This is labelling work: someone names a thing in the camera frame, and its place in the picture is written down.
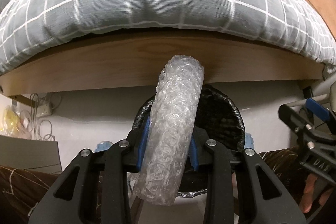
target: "finger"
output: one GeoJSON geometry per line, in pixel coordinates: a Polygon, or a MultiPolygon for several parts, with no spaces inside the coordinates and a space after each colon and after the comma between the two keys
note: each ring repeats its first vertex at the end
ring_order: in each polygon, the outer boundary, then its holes
{"type": "Polygon", "coordinates": [[[299,204],[301,212],[308,213],[313,205],[313,195],[312,193],[307,193],[302,196],[302,199],[299,204]]]}
{"type": "Polygon", "coordinates": [[[233,188],[237,188],[236,172],[232,174],[232,186],[233,188]]]}
{"type": "Polygon", "coordinates": [[[329,189],[328,191],[324,192],[320,199],[319,199],[319,204],[320,205],[325,205],[325,203],[327,202],[328,198],[330,197],[331,193],[333,192],[334,188],[329,189]]]}
{"type": "Polygon", "coordinates": [[[315,182],[317,181],[317,178],[318,177],[315,174],[308,175],[307,180],[306,180],[306,186],[303,190],[303,193],[307,194],[307,193],[314,191],[314,185],[315,185],[315,182]]]}

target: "blue object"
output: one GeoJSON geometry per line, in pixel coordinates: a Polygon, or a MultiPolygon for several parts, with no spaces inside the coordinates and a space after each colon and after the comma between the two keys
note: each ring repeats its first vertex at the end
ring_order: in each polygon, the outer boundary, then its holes
{"type": "Polygon", "coordinates": [[[112,145],[113,143],[109,141],[103,141],[97,145],[96,149],[94,150],[94,153],[108,150],[112,145]]]}
{"type": "Polygon", "coordinates": [[[306,108],[314,113],[320,120],[327,122],[330,120],[330,113],[325,107],[321,106],[312,98],[307,99],[306,108]]]}
{"type": "Polygon", "coordinates": [[[191,136],[188,153],[191,166],[194,168],[195,171],[197,171],[199,164],[198,164],[197,146],[194,139],[194,135],[191,136]]]}
{"type": "Polygon", "coordinates": [[[245,132],[245,145],[244,149],[251,148],[254,149],[254,140],[252,138],[252,135],[250,133],[245,132]]]}
{"type": "Polygon", "coordinates": [[[139,143],[139,148],[138,148],[138,161],[136,163],[136,168],[138,171],[141,170],[141,165],[142,165],[142,160],[143,156],[145,155],[145,150],[146,150],[146,145],[147,145],[147,138],[148,138],[148,132],[149,132],[149,117],[147,118],[145,127],[142,132],[142,137],[139,143]]]}

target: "bed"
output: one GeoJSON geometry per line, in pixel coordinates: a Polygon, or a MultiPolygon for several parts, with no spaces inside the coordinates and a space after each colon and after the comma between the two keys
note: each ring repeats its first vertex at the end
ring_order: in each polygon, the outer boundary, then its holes
{"type": "Polygon", "coordinates": [[[175,54],[205,81],[315,80],[335,70],[336,0],[11,0],[5,95],[155,85],[175,54]]]}

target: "bubble wrap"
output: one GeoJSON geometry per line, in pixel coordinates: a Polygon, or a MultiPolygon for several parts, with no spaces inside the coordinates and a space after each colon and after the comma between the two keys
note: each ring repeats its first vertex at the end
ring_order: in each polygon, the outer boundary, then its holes
{"type": "Polygon", "coordinates": [[[139,198],[174,203],[193,133],[204,69],[192,57],[174,56],[161,72],[150,115],[150,131],[135,185],[139,198]]]}

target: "gray plaid bedding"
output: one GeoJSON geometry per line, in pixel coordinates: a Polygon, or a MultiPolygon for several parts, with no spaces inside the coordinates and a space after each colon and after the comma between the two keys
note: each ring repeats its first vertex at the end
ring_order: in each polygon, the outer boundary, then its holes
{"type": "Polygon", "coordinates": [[[11,0],[0,14],[0,74],[87,33],[167,26],[234,34],[336,65],[335,40],[304,0],[11,0]]]}

